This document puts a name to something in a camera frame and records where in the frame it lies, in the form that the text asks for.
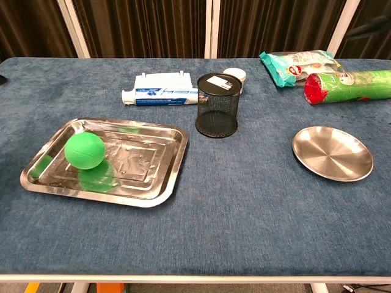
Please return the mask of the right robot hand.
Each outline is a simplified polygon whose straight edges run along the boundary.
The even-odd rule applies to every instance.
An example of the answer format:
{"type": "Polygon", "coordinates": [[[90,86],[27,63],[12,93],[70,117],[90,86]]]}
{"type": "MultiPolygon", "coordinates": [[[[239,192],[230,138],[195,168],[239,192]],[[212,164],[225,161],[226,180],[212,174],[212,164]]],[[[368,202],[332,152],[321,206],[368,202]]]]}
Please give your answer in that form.
{"type": "Polygon", "coordinates": [[[390,14],[377,16],[367,24],[350,29],[346,32],[345,37],[347,39],[368,37],[386,29],[390,29],[390,14]]]}

